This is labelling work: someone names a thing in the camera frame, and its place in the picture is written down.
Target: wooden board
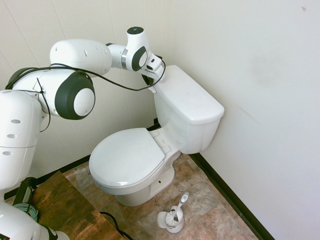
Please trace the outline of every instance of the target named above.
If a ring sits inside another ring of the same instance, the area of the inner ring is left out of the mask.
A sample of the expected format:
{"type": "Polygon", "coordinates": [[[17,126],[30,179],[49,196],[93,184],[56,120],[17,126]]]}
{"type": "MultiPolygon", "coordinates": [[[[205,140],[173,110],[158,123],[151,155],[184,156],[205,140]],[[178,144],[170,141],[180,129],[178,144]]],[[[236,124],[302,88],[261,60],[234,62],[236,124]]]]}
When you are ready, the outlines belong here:
{"type": "Polygon", "coordinates": [[[125,240],[61,172],[34,191],[32,205],[40,224],[66,233],[70,240],[125,240]]]}

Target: white wall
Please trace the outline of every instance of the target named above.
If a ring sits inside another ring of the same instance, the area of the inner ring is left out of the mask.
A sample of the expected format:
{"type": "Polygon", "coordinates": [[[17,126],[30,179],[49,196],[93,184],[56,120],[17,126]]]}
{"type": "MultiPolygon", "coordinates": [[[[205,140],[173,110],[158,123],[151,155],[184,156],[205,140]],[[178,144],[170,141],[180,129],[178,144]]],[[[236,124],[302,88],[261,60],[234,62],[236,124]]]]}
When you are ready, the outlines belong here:
{"type": "Polygon", "coordinates": [[[201,154],[276,240],[318,240],[320,2],[172,4],[172,62],[225,107],[201,154]]]}
{"type": "MultiPolygon", "coordinates": [[[[49,66],[52,45],[64,39],[126,45],[127,29],[140,26],[147,32],[152,52],[165,57],[168,41],[162,43],[162,38],[168,37],[162,35],[162,26],[165,30],[170,19],[166,16],[167,2],[0,0],[0,89],[20,68],[49,66]]],[[[111,69],[105,77],[132,88],[146,86],[141,75],[134,72],[111,69]]],[[[52,117],[50,127],[40,134],[31,176],[41,177],[91,154],[102,139],[114,132],[153,125],[156,112],[149,90],[123,90],[98,78],[93,82],[93,112],[77,121],[52,117]]]]}

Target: toilet seat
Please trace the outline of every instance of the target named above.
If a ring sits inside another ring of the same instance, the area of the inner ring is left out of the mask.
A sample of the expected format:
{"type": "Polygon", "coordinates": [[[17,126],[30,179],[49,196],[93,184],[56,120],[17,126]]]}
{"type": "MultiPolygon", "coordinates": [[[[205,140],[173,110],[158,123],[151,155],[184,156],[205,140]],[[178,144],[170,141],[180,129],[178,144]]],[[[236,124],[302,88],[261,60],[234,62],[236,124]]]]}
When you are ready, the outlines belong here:
{"type": "Polygon", "coordinates": [[[93,179],[110,188],[127,188],[148,179],[165,154],[145,128],[116,132],[94,149],[89,169],[93,179]]]}

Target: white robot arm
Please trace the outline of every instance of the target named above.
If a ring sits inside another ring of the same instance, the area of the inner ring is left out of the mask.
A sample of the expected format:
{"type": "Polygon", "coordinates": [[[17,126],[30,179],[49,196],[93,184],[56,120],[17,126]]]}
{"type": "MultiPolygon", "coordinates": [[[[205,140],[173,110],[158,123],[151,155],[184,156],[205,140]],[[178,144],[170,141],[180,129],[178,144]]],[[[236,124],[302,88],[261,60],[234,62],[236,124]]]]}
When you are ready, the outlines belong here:
{"type": "Polygon", "coordinates": [[[162,60],[151,52],[144,29],[128,29],[127,38],[127,46],[59,41],[50,51],[51,67],[18,70],[0,90],[0,240],[69,239],[6,204],[3,194],[28,175],[47,114],[69,120],[90,114],[96,101],[92,76],[115,67],[161,79],[162,60]]]}

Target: white toilet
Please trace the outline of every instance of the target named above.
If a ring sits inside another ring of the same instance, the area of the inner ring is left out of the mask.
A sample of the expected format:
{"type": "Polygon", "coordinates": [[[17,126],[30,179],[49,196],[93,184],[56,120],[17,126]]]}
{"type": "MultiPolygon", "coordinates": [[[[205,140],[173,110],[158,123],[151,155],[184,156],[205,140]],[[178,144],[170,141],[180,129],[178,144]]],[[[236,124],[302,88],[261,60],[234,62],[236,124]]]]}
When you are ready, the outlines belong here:
{"type": "Polygon", "coordinates": [[[161,128],[116,132],[93,150],[89,169],[96,185],[129,207],[145,203],[172,183],[180,153],[205,150],[224,107],[175,65],[154,89],[161,128]]]}

